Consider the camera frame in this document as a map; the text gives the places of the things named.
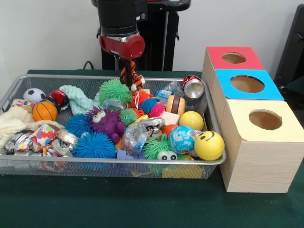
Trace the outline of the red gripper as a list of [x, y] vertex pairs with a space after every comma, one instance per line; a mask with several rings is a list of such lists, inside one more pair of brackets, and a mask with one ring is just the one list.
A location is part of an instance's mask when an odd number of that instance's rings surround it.
[[126, 69], [125, 84], [132, 85], [132, 62], [134, 58], [141, 57], [145, 49], [145, 41], [140, 35], [126, 37], [100, 36], [99, 43], [105, 52], [119, 57], [119, 69]]

